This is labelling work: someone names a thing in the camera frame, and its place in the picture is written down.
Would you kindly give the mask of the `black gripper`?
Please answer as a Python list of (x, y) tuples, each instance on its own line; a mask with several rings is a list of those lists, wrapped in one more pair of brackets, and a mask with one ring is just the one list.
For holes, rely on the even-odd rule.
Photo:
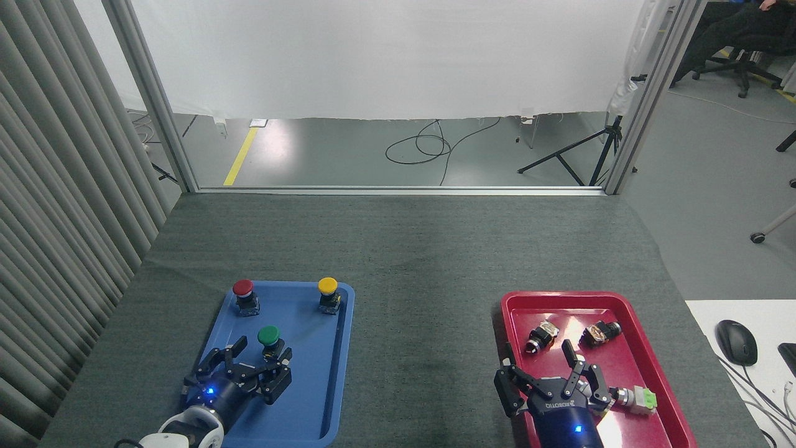
[(267, 405), (273, 405), (281, 397), (291, 384), (291, 348), (280, 355), (264, 357), (264, 364), (242, 379), (239, 375), (230, 379), (224, 373), (216, 373), (221, 364), (224, 371), (230, 371), (233, 361), (247, 344), (248, 339), (241, 337), (225, 348), (213, 348), (185, 375), (185, 410), (201, 406), (213, 411), (223, 428), (230, 430), (255, 394), (261, 395)]
[[(575, 353), (570, 340), (563, 354), (572, 369), (568, 380), (538, 380), (517, 365), (514, 349), (503, 343), (496, 391), (509, 418), (528, 411), (541, 447), (603, 447), (593, 413), (606, 413), (611, 395), (602, 369)], [(588, 385), (579, 381), (585, 377)]]

